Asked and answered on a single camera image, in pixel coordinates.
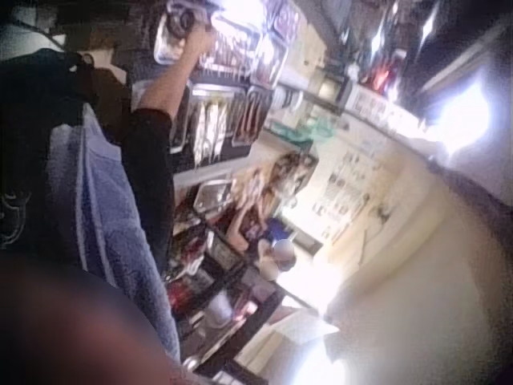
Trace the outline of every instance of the blue towel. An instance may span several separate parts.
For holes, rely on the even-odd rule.
[[[50,209],[66,253],[127,295],[155,327],[168,355],[179,360],[176,324],[121,151],[107,142],[89,104],[80,126],[53,129],[46,171]]]

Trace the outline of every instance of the man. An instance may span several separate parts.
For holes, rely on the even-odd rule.
[[[174,208],[169,136],[188,77],[214,42],[196,25],[181,58],[130,116],[120,148],[107,142],[90,99],[71,85],[77,54],[42,50],[0,68],[2,249],[77,265],[143,311],[180,359],[159,268]]]

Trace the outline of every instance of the bright light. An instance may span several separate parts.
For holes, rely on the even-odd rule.
[[[274,58],[273,42],[269,37],[265,38],[265,40],[262,42],[262,50],[264,51],[264,64],[268,66]]]
[[[260,0],[224,0],[223,16],[233,22],[243,22],[252,26],[262,26],[265,23],[264,6]]]
[[[426,20],[426,24],[422,28],[422,41],[426,40],[427,36],[433,31],[434,13]]]
[[[388,100],[392,103],[394,103],[399,97],[399,91],[398,86],[394,85],[391,89],[388,91]]]
[[[324,314],[337,294],[341,273],[336,266],[324,262],[306,263],[298,258],[293,269],[278,276],[277,283]],[[287,299],[285,297],[284,305],[296,307],[291,298]]]
[[[337,360],[332,363],[326,354],[326,348],[318,343],[308,353],[307,359],[295,373],[293,385],[345,385],[349,383],[349,366]]]
[[[379,30],[377,32],[376,36],[374,36],[374,38],[372,39],[371,48],[372,48],[372,53],[373,54],[378,52],[379,47],[381,46],[381,44],[382,44],[382,32],[381,32],[381,30]]]
[[[479,84],[456,96],[443,108],[442,116],[430,134],[452,154],[479,139],[488,129],[490,112]]]

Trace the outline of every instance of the black sleeve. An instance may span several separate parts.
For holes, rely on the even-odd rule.
[[[161,111],[140,109],[131,114],[129,126],[121,141],[123,166],[161,274],[167,267],[175,206],[169,159],[172,120]]]

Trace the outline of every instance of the hand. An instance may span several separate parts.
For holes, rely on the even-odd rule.
[[[244,206],[242,206],[242,211],[248,212],[254,205],[255,202],[248,200],[246,203],[244,203]]]
[[[192,27],[191,33],[187,37],[184,53],[189,53],[195,57],[209,52],[216,42],[216,30],[211,26],[196,23]]]

